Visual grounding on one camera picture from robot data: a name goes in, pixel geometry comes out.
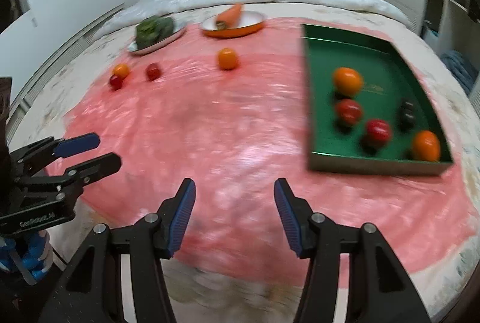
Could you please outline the left hand blue white glove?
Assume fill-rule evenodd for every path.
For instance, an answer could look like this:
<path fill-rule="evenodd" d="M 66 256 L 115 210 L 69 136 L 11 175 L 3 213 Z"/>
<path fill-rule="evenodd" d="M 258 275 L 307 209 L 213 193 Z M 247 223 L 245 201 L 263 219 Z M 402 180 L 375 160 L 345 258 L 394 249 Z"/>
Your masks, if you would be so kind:
<path fill-rule="evenodd" d="M 53 249 L 46 230 L 17 238 L 1 238 L 1 271 L 19 273 L 28 285 L 36 285 L 50 271 Z"/>

